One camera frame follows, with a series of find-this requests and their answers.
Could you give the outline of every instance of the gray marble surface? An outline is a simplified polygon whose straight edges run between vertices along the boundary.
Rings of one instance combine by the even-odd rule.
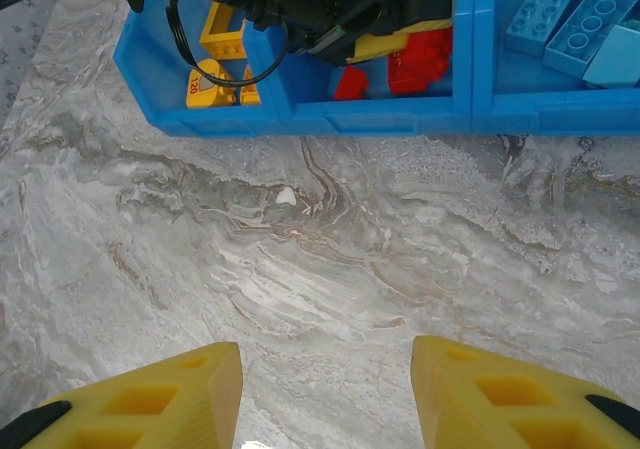
[[[24,0],[0,12],[0,127],[40,44],[57,0]]]
[[[237,447],[418,448],[417,334],[640,406],[640,141],[170,139],[126,13],[60,0],[0,134],[0,423],[233,340]]]

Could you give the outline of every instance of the blue lego brick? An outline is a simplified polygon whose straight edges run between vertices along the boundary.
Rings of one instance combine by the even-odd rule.
[[[551,39],[543,62],[581,78],[613,26],[625,20],[638,0],[583,0]]]
[[[583,79],[607,89],[634,87],[640,81],[640,32],[614,26]]]
[[[512,51],[542,57],[572,0],[524,0],[506,31],[505,45]]]
[[[640,135],[640,87],[591,90],[542,59],[508,50],[504,33],[522,0],[475,4],[475,134]]]

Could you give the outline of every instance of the yellow plastic part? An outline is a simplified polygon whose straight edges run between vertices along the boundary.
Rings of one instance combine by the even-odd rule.
[[[200,36],[200,45],[217,61],[247,58],[242,43],[246,20],[239,31],[227,32],[233,11],[233,7],[214,2]]]
[[[218,61],[205,59],[200,62],[200,68],[221,79],[232,80],[231,76]],[[236,102],[236,90],[229,87],[221,87],[209,82],[195,69],[189,74],[187,87],[187,107],[190,109],[216,106],[232,106]]]
[[[251,68],[247,65],[247,68],[244,70],[244,79],[251,79],[252,77],[253,72],[251,72]],[[256,84],[253,84],[252,86],[245,86],[240,89],[240,104],[243,106],[255,106],[257,104],[262,104]]]
[[[405,48],[409,40],[408,34],[391,34],[390,36],[372,36],[366,34],[356,41],[354,56],[350,57],[349,64],[370,61],[378,57],[384,57],[392,52],[398,52]]]
[[[447,29],[453,25],[453,10],[454,8],[452,7],[451,17],[448,19],[418,22],[400,29],[390,36],[364,35],[356,41],[354,56],[347,59],[347,63],[356,64],[358,62],[370,61],[398,52],[407,45],[409,34]]]
[[[618,396],[534,364],[420,336],[411,380],[427,449],[640,448],[584,398]]]
[[[219,343],[61,394],[72,409],[25,449],[231,449],[242,394]]]

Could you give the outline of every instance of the red lego brick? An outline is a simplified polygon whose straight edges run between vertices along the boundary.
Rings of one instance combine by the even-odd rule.
[[[354,66],[347,66],[333,96],[335,101],[354,101],[362,99],[369,89],[367,73]]]
[[[453,30],[411,34],[407,46],[389,55],[389,88],[396,95],[425,92],[449,71]]]

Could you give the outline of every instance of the blue plastic bin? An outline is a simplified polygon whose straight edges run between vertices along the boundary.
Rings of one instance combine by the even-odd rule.
[[[476,0],[473,131],[640,134],[640,88],[588,89],[581,79],[543,65],[541,58],[505,49],[505,31],[522,1]]]
[[[343,68],[310,56],[288,55],[258,84],[260,106],[187,109],[190,68],[174,47],[165,0],[147,0],[122,32],[115,61],[147,120],[171,136],[251,137],[260,135],[389,136],[468,133],[474,0],[457,0],[452,70],[425,94],[393,97],[387,85],[387,58],[359,67],[369,73],[368,99],[334,102]],[[196,59],[209,57],[199,46],[210,3],[180,0],[179,10]],[[244,45],[257,74],[270,65],[282,44],[279,28],[259,32],[249,26]],[[244,65],[223,63],[235,77]]]
[[[505,49],[506,29],[522,3],[456,0],[452,71],[415,97],[390,95],[382,58],[359,66],[369,73],[369,99],[334,102],[343,69],[288,55],[258,85],[262,105],[187,109],[190,68],[175,49],[164,0],[147,0],[142,14],[129,16],[115,60],[149,122],[172,136],[640,134],[640,88],[588,89],[540,57]],[[181,0],[198,59],[208,57],[198,44],[208,11],[207,1]],[[638,18],[637,11],[629,17]],[[274,60],[281,42],[277,28],[245,31],[254,74]],[[235,77],[243,75],[244,63],[223,65]]]

